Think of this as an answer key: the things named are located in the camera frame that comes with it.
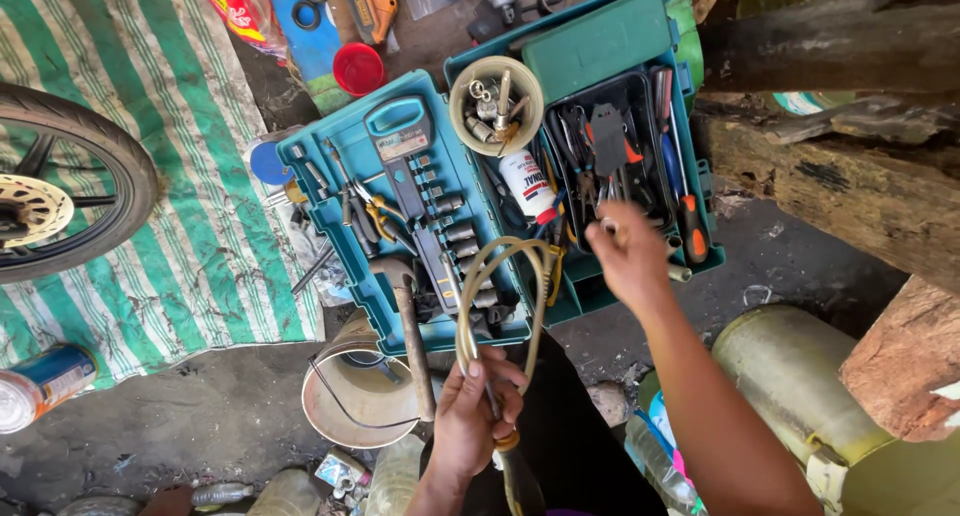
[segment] hammer handle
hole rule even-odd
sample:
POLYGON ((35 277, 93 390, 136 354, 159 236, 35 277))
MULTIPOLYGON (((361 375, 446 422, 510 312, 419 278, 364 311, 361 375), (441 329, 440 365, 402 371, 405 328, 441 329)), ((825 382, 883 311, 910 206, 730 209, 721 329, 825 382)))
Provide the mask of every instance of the hammer handle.
POLYGON ((433 422, 437 414, 437 400, 433 398, 433 386, 430 384, 430 370, 426 363, 426 349, 424 336, 420 333, 417 324, 417 314, 414 309, 414 293, 410 287, 395 287, 393 295, 396 306, 401 311, 400 319, 403 324, 403 345, 407 348, 407 361, 410 364, 410 375, 413 377, 416 403, 419 408, 420 419, 424 422, 433 422))

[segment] hammer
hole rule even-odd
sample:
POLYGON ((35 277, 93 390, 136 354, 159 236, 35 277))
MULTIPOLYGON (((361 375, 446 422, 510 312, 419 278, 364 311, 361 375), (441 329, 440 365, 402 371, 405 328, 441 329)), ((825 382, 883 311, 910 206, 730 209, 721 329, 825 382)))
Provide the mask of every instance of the hammer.
POLYGON ((437 400, 433 398, 433 386, 430 384, 430 372, 426 363, 426 349, 424 336, 420 333, 417 324, 417 315, 414 309, 414 270, 407 259, 396 256, 383 256, 370 259, 367 262, 371 274, 385 274, 396 306, 400 312, 400 321, 403 324, 403 345, 407 348, 407 361, 410 363, 410 374, 414 381, 416 403, 419 408, 420 419, 424 422, 433 422, 437 412, 437 400))

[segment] brake disc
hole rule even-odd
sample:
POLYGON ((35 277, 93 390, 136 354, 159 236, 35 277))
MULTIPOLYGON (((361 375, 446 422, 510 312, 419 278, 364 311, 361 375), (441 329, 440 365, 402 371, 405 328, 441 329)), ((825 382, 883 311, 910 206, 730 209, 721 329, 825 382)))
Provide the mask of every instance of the brake disc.
POLYGON ((73 201, 64 190, 38 178, 0 175, 0 204, 17 211, 26 236, 6 240, 4 248, 25 246, 64 230, 73 218, 73 201))

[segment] green plastic case lid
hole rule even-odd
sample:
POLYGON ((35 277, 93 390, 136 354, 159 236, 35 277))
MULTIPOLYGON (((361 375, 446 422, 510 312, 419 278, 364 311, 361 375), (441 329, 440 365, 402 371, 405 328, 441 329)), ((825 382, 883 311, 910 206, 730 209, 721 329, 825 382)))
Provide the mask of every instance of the green plastic case lid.
POLYGON ((664 0, 618 0, 523 46, 549 105, 670 49, 664 0))

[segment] striped tarp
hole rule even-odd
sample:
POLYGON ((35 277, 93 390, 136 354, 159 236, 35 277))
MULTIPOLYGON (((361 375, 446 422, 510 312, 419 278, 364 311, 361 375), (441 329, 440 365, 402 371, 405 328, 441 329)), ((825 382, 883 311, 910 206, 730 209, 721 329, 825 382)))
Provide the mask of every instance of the striped tarp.
MULTIPOLYGON (((309 256, 311 243, 262 207, 266 191, 241 159, 265 129, 229 40, 207 0, 0 0, 2 80, 126 129, 162 190, 147 225, 113 252, 0 287, 0 366, 77 343, 96 354, 104 388, 201 350, 323 337, 314 291, 290 294, 304 273, 294 253, 309 256)), ((9 171, 16 147, 0 146, 9 171)), ((58 144, 44 178, 103 195, 77 170, 90 165, 78 152, 58 144)))

